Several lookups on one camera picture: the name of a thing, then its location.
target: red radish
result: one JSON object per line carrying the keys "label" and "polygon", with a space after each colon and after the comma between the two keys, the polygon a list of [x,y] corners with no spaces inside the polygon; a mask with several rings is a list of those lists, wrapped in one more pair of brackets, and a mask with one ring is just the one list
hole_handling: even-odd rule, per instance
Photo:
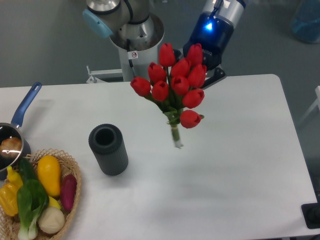
{"label": "red radish", "polygon": [[61,186],[60,201],[62,207],[68,212],[70,212],[74,206],[76,189],[77,180],[75,176],[72,174],[65,176]]}

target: tulip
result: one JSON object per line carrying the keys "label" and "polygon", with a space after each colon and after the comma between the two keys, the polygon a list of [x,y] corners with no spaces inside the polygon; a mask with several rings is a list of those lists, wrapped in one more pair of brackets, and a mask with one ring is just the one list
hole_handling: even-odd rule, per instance
{"label": "tulip", "polygon": [[191,68],[191,63],[188,59],[184,58],[180,61],[178,61],[173,67],[171,68],[170,75],[171,77],[176,76],[188,76]]}
{"label": "tulip", "polygon": [[176,57],[171,43],[164,43],[160,47],[159,63],[163,67],[171,67],[176,63]]}
{"label": "tulip", "polygon": [[158,81],[152,88],[152,97],[157,101],[164,101],[169,95],[169,85],[165,81]]}
{"label": "tulip", "polygon": [[166,71],[161,67],[161,65],[155,64],[154,62],[150,63],[148,67],[148,75],[153,83],[167,80]]}
{"label": "tulip", "polygon": [[189,90],[189,82],[184,76],[177,76],[171,80],[171,88],[178,95],[185,95]]}
{"label": "tulip", "polygon": [[198,64],[202,64],[204,60],[204,54],[202,52],[202,46],[200,43],[194,44],[190,47],[186,58],[190,60],[191,67],[195,67]]}
{"label": "tulip", "polygon": [[188,76],[189,85],[194,88],[200,88],[206,79],[207,66],[197,64]]}
{"label": "tulip", "polygon": [[197,126],[201,121],[201,116],[192,110],[184,110],[180,116],[181,125],[186,129]]}
{"label": "tulip", "polygon": [[182,103],[185,107],[193,109],[197,107],[205,97],[205,92],[202,89],[194,89],[184,95]]}
{"label": "tulip", "polygon": [[151,84],[150,82],[140,76],[136,76],[130,83],[133,90],[141,97],[145,97],[150,93]]}

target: saucepan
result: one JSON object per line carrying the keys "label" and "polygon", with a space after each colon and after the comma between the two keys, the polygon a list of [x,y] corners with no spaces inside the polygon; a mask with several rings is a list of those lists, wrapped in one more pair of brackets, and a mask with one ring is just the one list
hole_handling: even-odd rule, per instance
{"label": "saucepan", "polygon": [[22,126],[27,108],[41,89],[36,82],[16,109],[11,123],[0,123],[0,180],[7,178],[7,167],[18,163],[19,159],[31,154],[30,145],[19,128]]}

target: yellow squash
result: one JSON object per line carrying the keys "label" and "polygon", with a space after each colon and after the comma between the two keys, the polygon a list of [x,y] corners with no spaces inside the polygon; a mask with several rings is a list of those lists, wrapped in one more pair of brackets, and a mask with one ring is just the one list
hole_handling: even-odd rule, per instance
{"label": "yellow squash", "polygon": [[11,182],[0,188],[0,205],[3,211],[12,217],[18,214],[17,192],[18,187]]}
{"label": "yellow squash", "polygon": [[42,157],[38,162],[37,175],[50,197],[56,198],[60,195],[61,167],[56,157],[51,155]]}
{"label": "yellow squash", "polygon": [[61,206],[57,200],[55,200],[53,197],[49,196],[49,205],[48,207],[54,207],[57,209],[61,209]]}
{"label": "yellow squash", "polygon": [[6,170],[8,171],[8,175],[7,178],[9,180],[10,183],[16,185],[18,187],[18,189],[23,185],[21,176],[19,173],[17,173],[16,171],[14,171],[12,169],[12,166],[8,166],[6,168]]}

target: black cup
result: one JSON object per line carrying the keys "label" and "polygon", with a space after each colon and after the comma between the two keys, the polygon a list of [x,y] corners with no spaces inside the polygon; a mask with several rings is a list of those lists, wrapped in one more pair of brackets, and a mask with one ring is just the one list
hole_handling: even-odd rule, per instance
{"label": "black cup", "polygon": [[112,124],[101,124],[89,135],[89,146],[103,173],[119,175],[128,166],[128,155],[119,128]]}

